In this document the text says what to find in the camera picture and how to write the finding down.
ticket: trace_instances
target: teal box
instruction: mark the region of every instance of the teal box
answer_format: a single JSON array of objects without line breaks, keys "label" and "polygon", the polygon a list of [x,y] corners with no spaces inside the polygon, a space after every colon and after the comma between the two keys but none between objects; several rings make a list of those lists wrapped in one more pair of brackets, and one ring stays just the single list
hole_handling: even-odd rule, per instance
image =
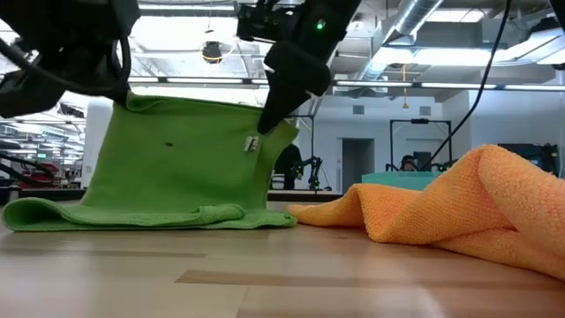
[{"label": "teal box", "polygon": [[410,190],[424,190],[441,172],[379,172],[364,175],[364,184],[395,186]]}]

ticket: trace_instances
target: towel tag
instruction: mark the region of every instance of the towel tag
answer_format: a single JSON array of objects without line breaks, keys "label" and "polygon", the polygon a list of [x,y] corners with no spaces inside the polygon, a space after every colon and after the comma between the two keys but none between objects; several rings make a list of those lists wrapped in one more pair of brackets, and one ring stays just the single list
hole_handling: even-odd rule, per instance
[{"label": "towel tag", "polygon": [[259,136],[247,136],[245,138],[244,151],[251,152],[257,150],[259,146]]}]

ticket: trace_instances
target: person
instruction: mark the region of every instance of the person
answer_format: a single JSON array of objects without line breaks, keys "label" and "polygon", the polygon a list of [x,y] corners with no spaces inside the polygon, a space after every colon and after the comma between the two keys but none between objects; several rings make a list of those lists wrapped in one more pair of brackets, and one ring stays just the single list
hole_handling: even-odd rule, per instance
[{"label": "person", "polygon": [[400,171],[416,171],[416,164],[412,155],[405,155],[400,163]]},{"label": "person", "polygon": [[300,149],[294,144],[286,147],[275,163],[275,173],[284,174],[284,190],[294,190],[296,175],[293,172],[294,165],[302,162]]}]

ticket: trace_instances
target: green towel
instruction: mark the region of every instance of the green towel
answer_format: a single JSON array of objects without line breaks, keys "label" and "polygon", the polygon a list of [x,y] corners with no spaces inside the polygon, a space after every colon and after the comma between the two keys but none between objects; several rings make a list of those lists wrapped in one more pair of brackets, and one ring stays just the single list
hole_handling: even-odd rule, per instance
[{"label": "green towel", "polygon": [[294,226],[266,203],[276,158],[297,130],[283,122],[262,136],[259,118],[252,107],[130,95],[127,109],[114,106],[82,201],[16,200],[4,223],[13,231]]}]

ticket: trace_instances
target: orange towel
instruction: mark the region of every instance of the orange towel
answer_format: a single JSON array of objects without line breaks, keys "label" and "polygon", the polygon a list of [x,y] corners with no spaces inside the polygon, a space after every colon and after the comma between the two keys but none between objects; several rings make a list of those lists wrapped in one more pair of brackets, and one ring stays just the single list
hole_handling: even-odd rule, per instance
[{"label": "orange towel", "polygon": [[565,181],[497,146],[472,150],[423,192],[354,185],[289,211],[310,225],[365,226],[379,243],[429,244],[565,280]]}]

